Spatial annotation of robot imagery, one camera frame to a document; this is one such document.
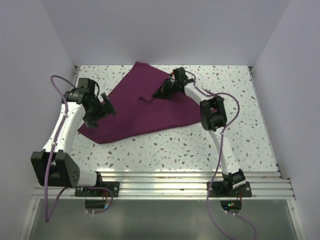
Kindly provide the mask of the purple cloth mat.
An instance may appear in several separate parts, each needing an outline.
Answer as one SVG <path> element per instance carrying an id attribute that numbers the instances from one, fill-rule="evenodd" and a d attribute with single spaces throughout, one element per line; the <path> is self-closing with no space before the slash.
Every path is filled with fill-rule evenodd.
<path id="1" fill-rule="evenodd" d="M 98 127 L 83 124 L 78 132 L 97 144 L 108 144 L 199 123 L 199 105 L 183 93 L 169 99 L 152 97 L 167 77 L 160 69 L 136 62 L 108 95 L 115 115 L 99 120 Z"/>

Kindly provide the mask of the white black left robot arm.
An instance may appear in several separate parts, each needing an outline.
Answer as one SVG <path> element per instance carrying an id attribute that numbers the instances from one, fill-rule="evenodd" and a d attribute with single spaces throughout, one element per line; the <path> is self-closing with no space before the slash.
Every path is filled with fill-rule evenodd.
<path id="1" fill-rule="evenodd" d="M 53 132 L 41 151 L 31 155 L 31 163 L 42 187 L 86 187 L 92 196 L 103 193 L 98 172 L 81 170 L 72 159 L 71 150 L 81 123 L 97 128 L 98 121 L 115 115 L 107 95 L 89 78 L 80 78 L 77 86 L 61 96 L 62 104 Z"/>

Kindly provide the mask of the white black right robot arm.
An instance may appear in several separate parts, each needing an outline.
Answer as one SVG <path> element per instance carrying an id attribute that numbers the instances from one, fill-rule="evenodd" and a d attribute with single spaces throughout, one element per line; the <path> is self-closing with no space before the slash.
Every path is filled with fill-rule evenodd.
<path id="1" fill-rule="evenodd" d="M 246 183 L 246 178 L 237 163 L 234 152 L 226 135 L 226 129 L 240 113 L 238 100 L 229 93 L 211 93 L 196 85 L 196 76 L 183 67 L 176 68 L 163 84 L 152 94 L 154 98 L 169 99 L 175 93 L 183 93 L 200 107 L 200 122 L 208 131 L 218 150 L 218 164 L 222 170 L 222 189 L 227 196 L 235 196 Z M 237 106 L 235 117 L 228 120 L 224 98 L 232 98 Z"/>

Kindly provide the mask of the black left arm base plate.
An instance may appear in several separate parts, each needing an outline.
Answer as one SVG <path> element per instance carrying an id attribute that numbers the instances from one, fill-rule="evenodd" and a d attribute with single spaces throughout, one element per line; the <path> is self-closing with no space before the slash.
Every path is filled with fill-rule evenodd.
<path id="1" fill-rule="evenodd" d="M 98 186 L 83 186 L 75 189 L 76 197 L 111 197 L 119 196 L 120 183 L 118 181 L 103 181 Z"/>

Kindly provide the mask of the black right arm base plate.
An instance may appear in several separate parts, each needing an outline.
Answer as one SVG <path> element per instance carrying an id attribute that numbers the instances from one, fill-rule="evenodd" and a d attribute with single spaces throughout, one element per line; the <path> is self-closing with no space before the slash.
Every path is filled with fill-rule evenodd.
<path id="1" fill-rule="evenodd" d="M 210 198 L 250 198 L 253 196 L 250 183 L 247 181 L 235 189 L 228 190 L 221 181 L 214 181 L 211 186 L 210 182 L 206 183 L 209 190 Z"/>

